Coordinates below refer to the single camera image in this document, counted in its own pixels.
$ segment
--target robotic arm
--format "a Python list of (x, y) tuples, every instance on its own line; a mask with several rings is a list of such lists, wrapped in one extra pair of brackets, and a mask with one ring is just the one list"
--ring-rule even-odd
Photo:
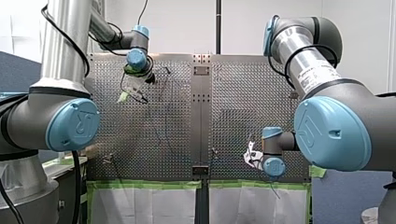
[[(6, 193), (25, 223), (32, 224), (58, 221), (58, 184), (47, 180), (37, 151), (81, 150), (98, 130), (98, 108), (83, 85), (89, 73), (85, 57), (89, 32), (104, 49), (130, 50), (124, 67), (128, 75), (143, 82), (154, 80), (146, 27), (136, 25), (131, 32), (117, 33), (92, 0), (49, 0), (45, 9), (43, 15), (51, 24), (46, 29), (41, 78), (29, 94), (0, 94), (2, 195)], [(10, 207), (0, 197), (2, 222), (21, 223)]]
[[(336, 26), (323, 18), (267, 23), (264, 55), (284, 67), (302, 100), (294, 114), (295, 133), (263, 130), (261, 169), (272, 178), (284, 173), (283, 150), (297, 147), (316, 166), (338, 171), (396, 171), (396, 99), (373, 95), (357, 80), (341, 77), (331, 63), (341, 59)], [(396, 219), (395, 183), (379, 208), (379, 223)]]

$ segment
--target metal post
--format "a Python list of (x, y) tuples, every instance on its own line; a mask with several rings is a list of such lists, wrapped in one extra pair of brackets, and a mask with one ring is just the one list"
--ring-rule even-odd
[(221, 54), (221, 0), (216, 0), (216, 54)]
[[(49, 0), (48, 13), (57, 26), (86, 52), (92, 0)], [(49, 23), (43, 50), (41, 78), (32, 87), (88, 93), (82, 85), (85, 64), (73, 46)]]

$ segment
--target blue cover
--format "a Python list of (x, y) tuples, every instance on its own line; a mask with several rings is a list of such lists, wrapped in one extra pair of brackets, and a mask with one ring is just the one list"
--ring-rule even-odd
[(136, 25), (134, 27), (134, 30), (139, 32), (142, 35), (145, 35), (147, 38), (149, 38), (149, 28), (143, 25)]
[(315, 96), (301, 102), (294, 129), (299, 149), (316, 166), (357, 171), (370, 160), (371, 140), (364, 124), (333, 98)]
[(126, 56), (126, 61), (136, 72), (142, 71), (147, 64), (146, 54), (141, 49), (131, 49)]
[(49, 149), (63, 152), (82, 150), (96, 135), (99, 112), (89, 99), (75, 99), (61, 107), (53, 116), (46, 133)]

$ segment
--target green tape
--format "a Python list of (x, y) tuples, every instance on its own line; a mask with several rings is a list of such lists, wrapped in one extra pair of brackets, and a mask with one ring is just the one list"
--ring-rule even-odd
[(157, 182), (146, 180), (102, 180), (89, 181), (91, 189), (199, 189), (200, 181)]
[(211, 180), (209, 187), (212, 189), (227, 189), (227, 188), (242, 188), (242, 187), (252, 187), (252, 188), (264, 188), (270, 189), (272, 185), (273, 189), (309, 189), (310, 183), (302, 184), (285, 184), (285, 183), (268, 183), (262, 181), (254, 180)]
[(323, 176), (326, 174), (326, 169), (311, 165), (309, 166), (309, 174), (314, 178), (323, 178)]

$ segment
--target metal frame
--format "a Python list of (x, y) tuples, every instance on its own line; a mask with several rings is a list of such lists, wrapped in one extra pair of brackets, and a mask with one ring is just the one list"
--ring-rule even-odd
[[(263, 73), (263, 77), (269, 77), (271, 80), (269, 80), (268, 83), (271, 83), (272, 80), (274, 80), (276, 83), (274, 85), (282, 85), (284, 84), (283, 77), (277, 77), (274, 75), (274, 73), (268, 69), (265, 68), (265, 65), (267, 65), (267, 60), (261, 56), (224, 56), (224, 55), (211, 55), (211, 54), (151, 54), (152, 58), (154, 59), (156, 63), (156, 67), (154, 67), (154, 73), (158, 76), (159, 83), (159, 88), (161, 87), (166, 87), (164, 85), (163, 79), (166, 78), (166, 74), (164, 74), (164, 69), (161, 70), (161, 66), (164, 64), (167, 64), (166, 66), (173, 66), (177, 63), (183, 62), (185, 66), (188, 68), (184, 67), (186, 71), (182, 71), (184, 75), (184, 78), (188, 78), (189, 80), (184, 80), (183, 82), (184, 85), (186, 85), (186, 88), (188, 88), (188, 91), (185, 91), (183, 94), (187, 95), (188, 100), (183, 103), (179, 102), (177, 106), (182, 107), (185, 109), (185, 113), (188, 113), (188, 118), (189, 118), (189, 129), (190, 131), (188, 132), (189, 135), (189, 142), (190, 146), (187, 148), (187, 152), (190, 153), (191, 156), (191, 162), (183, 163), (184, 165), (188, 166), (187, 169), (185, 169), (185, 172), (188, 173), (188, 175), (183, 175), (183, 176), (172, 176), (172, 175), (167, 175), (167, 176), (160, 176), (158, 174), (154, 175), (147, 175), (147, 176), (134, 176), (134, 174), (131, 174), (135, 168), (133, 164), (130, 164), (128, 167), (123, 167), (122, 172), (124, 173), (121, 178), (144, 178), (148, 180), (160, 180), (160, 181), (175, 181), (175, 180), (200, 180), (202, 182), (202, 187), (197, 190), (196, 192), (196, 219), (195, 223), (196, 224), (202, 224), (202, 223), (208, 223), (209, 222), (209, 181), (210, 179), (259, 179), (257, 176), (256, 171), (254, 171), (251, 168), (244, 167), (244, 162), (242, 158), (238, 159), (238, 162), (240, 163), (240, 167), (235, 166), (232, 167), (230, 164), (225, 164), (222, 169), (226, 169), (230, 171), (231, 173), (234, 172), (234, 175), (226, 175), (226, 176), (221, 176), (221, 173), (216, 173), (216, 169), (219, 168), (218, 164), (214, 163), (213, 157), (212, 157), (212, 147), (215, 145), (215, 140), (214, 135), (217, 134), (219, 135), (219, 130), (213, 130), (214, 126), (216, 126), (216, 123), (214, 120), (218, 119), (217, 116), (219, 115), (219, 111), (214, 111), (214, 109), (219, 109), (219, 106), (217, 105), (219, 103), (219, 96), (217, 95), (217, 91), (219, 88), (220, 80), (217, 80), (218, 74), (219, 74), (219, 69), (225, 68), (228, 65), (231, 66), (238, 66), (238, 64), (247, 64), (253, 65), (253, 70), (258, 72), (259, 74), (252, 74), (252, 75), (260, 75)], [(118, 91), (117, 86), (116, 89), (111, 89), (107, 88), (105, 90), (97, 90), (98, 88), (101, 88), (100, 86), (100, 81), (98, 81), (98, 78), (96, 74), (97, 72), (97, 64), (99, 63), (98, 66), (101, 68), (107, 69), (106, 72), (102, 73), (101, 75), (109, 75), (113, 74), (114, 71), (110, 65), (110, 67), (106, 67), (106, 64), (112, 64), (115, 63), (117, 66), (120, 67), (120, 73), (116, 74), (117, 78), (111, 78), (109, 80), (109, 83), (106, 85), (113, 85), (114, 83), (119, 82), (120, 74), (122, 72), (122, 66), (124, 59), (118, 56), (110, 55), (110, 54), (104, 54), (104, 53), (99, 53), (99, 54), (91, 54), (90, 57), (90, 62), (92, 66), (92, 74), (89, 75), (86, 79), (86, 88), (88, 91), (93, 93), (93, 100), (97, 97), (96, 94), (100, 94), (101, 91), (103, 91), (103, 94), (111, 94), (114, 97), (114, 92), (113, 91)], [(279, 97), (277, 105), (274, 105), (274, 110), (276, 112), (280, 112), (279, 116), (282, 118), (284, 116), (291, 116), (294, 110), (294, 106), (297, 105), (297, 100), (295, 100), (295, 92), (290, 91), (287, 89), (287, 87), (274, 87), (275, 89), (279, 89), (278, 92), (282, 92), (282, 95)], [(145, 89), (145, 91), (149, 91), (153, 96), (159, 93), (159, 89)], [(290, 99), (290, 107), (289, 103), (286, 103), (285, 107), (285, 99)], [(129, 113), (122, 113), (117, 115), (114, 119), (124, 119), (123, 116), (134, 116), (134, 113), (142, 113), (140, 110), (144, 108), (146, 105), (139, 105), (134, 102), (127, 103), (126, 105), (122, 105), (125, 107), (125, 110), (129, 111)], [(163, 104), (159, 104), (158, 101), (154, 101), (154, 106), (156, 108), (159, 108), (161, 110), (161, 106), (165, 106)], [(150, 125), (161, 125), (161, 121), (156, 119), (150, 121)], [(263, 128), (266, 125), (276, 125), (278, 120), (273, 121), (273, 123), (263, 123), (259, 124), (258, 129), (255, 129), (255, 132), (260, 132), (261, 128)], [(291, 123), (288, 123), (286, 125), (288, 127), (287, 130), (285, 131), (291, 131), (290, 129), (292, 128)], [(241, 151), (237, 151), (238, 155), (242, 155), (245, 147), (247, 144), (242, 143), (241, 144)], [(104, 178), (104, 179), (111, 179), (115, 178), (118, 176), (117, 172), (120, 170), (120, 167), (117, 165), (117, 149), (116, 147), (113, 148), (102, 148), (100, 149), (98, 155), (96, 158), (91, 160), (90, 162), (90, 167), (93, 167), (93, 169), (88, 169), (88, 178), (90, 180), (97, 179), (97, 177)], [(124, 156), (128, 156), (129, 151), (123, 150), (121, 153), (127, 153)], [(285, 153), (285, 158), (286, 162), (291, 161), (292, 164), (289, 166), (289, 169), (295, 170), (296, 172), (294, 174), (291, 173), (286, 173), (285, 177), (282, 178), (280, 181), (281, 182), (310, 182), (309, 178), (309, 169), (308, 169), (308, 162), (304, 159), (304, 157), (299, 153), (299, 152), (286, 152)], [(169, 162), (173, 163), (178, 163), (178, 160), (170, 159)], [(158, 170), (158, 167), (156, 167), (155, 163), (151, 163), (152, 167), (150, 167), (151, 171), (152, 170)], [(242, 169), (244, 172), (238, 173), (238, 169)], [(95, 175), (94, 171), (100, 171), (103, 174), (106, 174), (105, 176), (103, 175)], [(260, 179), (262, 180), (268, 180), (267, 176), (260, 174)]]
[[(294, 107), (297, 106), (298, 100), (292, 99), (293, 94), (295, 92), (291, 91), (288, 89), (286, 84), (284, 84), (284, 79), (283, 77), (278, 77), (277, 75), (274, 75), (273, 72), (268, 70), (265, 66), (267, 65), (267, 60), (261, 56), (225, 56), (225, 55), (210, 55), (210, 54), (151, 54), (153, 59), (157, 62), (160, 62), (157, 64), (158, 66), (161, 66), (161, 64), (166, 63), (169, 64), (169, 66), (172, 66), (174, 64), (177, 64), (179, 62), (183, 62), (187, 67), (185, 67), (184, 73), (188, 73), (183, 75), (184, 78), (189, 78), (190, 80), (185, 83), (186, 88), (189, 88), (185, 94), (189, 95), (187, 98), (188, 100), (184, 103), (190, 103), (190, 105), (183, 105), (181, 102), (177, 106), (183, 106), (184, 108), (188, 108), (188, 113), (189, 114), (189, 121), (190, 121), (190, 148), (187, 149), (187, 152), (190, 153), (191, 156), (191, 168), (189, 169), (189, 175), (183, 175), (183, 177), (174, 177), (171, 175), (166, 175), (166, 177), (163, 176), (158, 176), (157, 175), (147, 175), (146, 179), (152, 179), (152, 180), (163, 180), (163, 181), (170, 181), (170, 180), (204, 180), (204, 179), (259, 179), (259, 176), (256, 174), (255, 171), (251, 170), (248, 167), (245, 167), (245, 164), (243, 163), (242, 159), (238, 159), (238, 166), (233, 167), (233, 163), (224, 163), (224, 165), (219, 164), (218, 161), (212, 160), (212, 147), (216, 144), (214, 141), (217, 141), (219, 139), (213, 139), (214, 134), (219, 136), (221, 133), (219, 133), (219, 130), (213, 130), (214, 125), (216, 126), (216, 122), (214, 120), (219, 119), (219, 111), (214, 111), (214, 109), (219, 109), (219, 95), (217, 94), (217, 91), (219, 88), (219, 85), (221, 85), (221, 80), (217, 80), (219, 78), (219, 69), (226, 69), (227, 66), (235, 67), (238, 70), (236, 71), (237, 73), (243, 73), (243, 74), (249, 74), (253, 77), (254, 80), (260, 80), (261, 76), (262, 78), (270, 78), (268, 81), (264, 81), (264, 85), (267, 86), (260, 86), (257, 87), (255, 86), (255, 83), (245, 83), (245, 85), (251, 85), (251, 87), (254, 89), (258, 88), (265, 88), (268, 90), (265, 91), (260, 91), (260, 90), (254, 90), (259, 93), (263, 92), (265, 93), (266, 91), (275, 91), (275, 93), (271, 93), (271, 97), (278, 97), (276, 100), (276, 105), (272, 105), (273, 108), (271, 107), (271, 110), (274, 110), (275, 114), (271, 114), (271, 116), (275, 115), (279, 117), (277, 120), (272, 120), (270, 123), (260, 123), (257, 124), (258, 126), (255, 126), (256, 128), (253, 130), (255, 133), (260, 133), (261, 128), (267, 125), (276, 125), (278, 122), (283, 123), (283, 126), (285, 126), (285, 122), (287, 122), (286, 127), (284, 127), (286, 130), (285, 131), (291, 131), (292, 125), (288, 121), (285, 121), (282, 119), (285, 116), (290, 116), (290, 119), (292, 119), (292, 113), (294, 110)], [(114, 56), (106, 53), (98, 53), (98, 54), (91, 54), (91, 64), (92, 64), (92, 74), (88, 76), (86, 80), (86, 87), (90, 92), (93, 92), (93, 99), (95, 99), (95, 94), (98, 92), (95, 92), (97, 88), (100, 87), (95, 87), (94, 84), (96, 80), (95, 74), (97, 74), (96, 71), (96, 64), (99, 63), (98, 66), (101, 66), (103, 68), (103, 63), (110, 64), (110, 67), (107, 67), (106, 71), (108, 73), (111, 73), (111, 65), (112, 63), (117, 63), (120, 66), (120, 74), (121, 74), (121, 66), (123, 65), (123, 58), (119, 56)], [(154, 72), (159, 73), (158, 76), (160, 76), (160, 86), (163, 84), (163, 78), (164, 78), (164, 69), (161, 71), (161, 67), (155, 67)], [(227, 76), (228, 80), (225, 80), (227, 83), (233, 83), (235, 80), (233, 78), (239, 78), (235, 76)], [(113, 84), (114, 82), (117, 82), (119, 80), (119, 77), (117, 77), (115, 80), (110, 80)], [(272, 89), (270, 90), (270, 86), (268, 86), (268, 83), (275, 82), (274, 86), (271, 87)], [(108, 89), (105, 91), (105, 94), (109, 94), (109, 91), (111, 89)], [(158, 94), (158, 90), (149, 90), (151, 94), (155, 95)], [(254, 102), (256, 99), (247, 99), (250, 101), (249, 106), (255, 105), (257, 102)], [(163, 106), (162, 104), (158, 104), (158, 102), (154, 102), (154, 104), (157, 104), (155, 106)], [(144, 108), (145, 105), (139, 105), (134, 102), (128, 103), (126, 105), (123, 105), (126, 107), (127, 110), (131, 110), (131, 116), (132, 114), (137, 110), (140, 111)], [(239, 116), (241, 114), (233, 114), (233, 111), (231, 114), (226, 114), (227, 116), (230, 116), (228, 118), (233, 118), (233, 116)], [(258, 136), (257, 142), (259, 145), (260, 144), (260, 137)], [(244, 150), (245, 150), (245, 144), (241, 143), (241, 150), (240, 152), (231, 152), (231, 153), (238, 153), (238, 155), (242, 155)], [(114, 149), (112, 148), (106, 148), (104, 151), (106, 151), (105, 154), (99, 155), (101, 157), (101, 160), (94, 159), (92, 162), (93, 166), (96, 166), (98, 169), (102, 169), (104, 171), (106, 168), (106, 165), (102, 164), (102, 160), (108, 159), (108, 156), (112, 156), (112, 152), (114, 152)], [(224, 151), (221, 151), (219, 153), (219, 157), (221, 158), (221, 154), (223, 154)], [(288, 169), (289, 171), (286, 173), (284, 178), (280, 179), (281, 182), (288, 182), (288, 183), (302, 183), (302, 182), (309, 182), (309, 169), (308, 169), (308, 162), (304, 159), (304, 157), (300, 154), (300, 152), (285, 152), (285, 160), (286, 162), (291, 162), (289, 164)], [(207, 171), (208, 166), (213, 165), (213, 170), (212, 171)], [(193, 169), (200, 169), (203, 171), (203, 173), (198, 174), (193, 171)], [(125, 169), (130, 169), (130, 167), (122, 168), (124, 169), (124, 172), (127, 172)], [(222, 171), (227, 170), (229, 173), (224, 175), (224, 173), (220, 172), (217, 173), (217, 169), (220, 169)], [(115, 173), (114, 172), (109, 172), (107, 171), (106, 173), (108, 175), (107, 178), (114, 178)], [(137, 178), (134, 177), (133, 174), (130, 175), (124, 175), (125, 178)], [(260, 179), (262, 180), (268, 180), (267, 176), (261, 175)]]

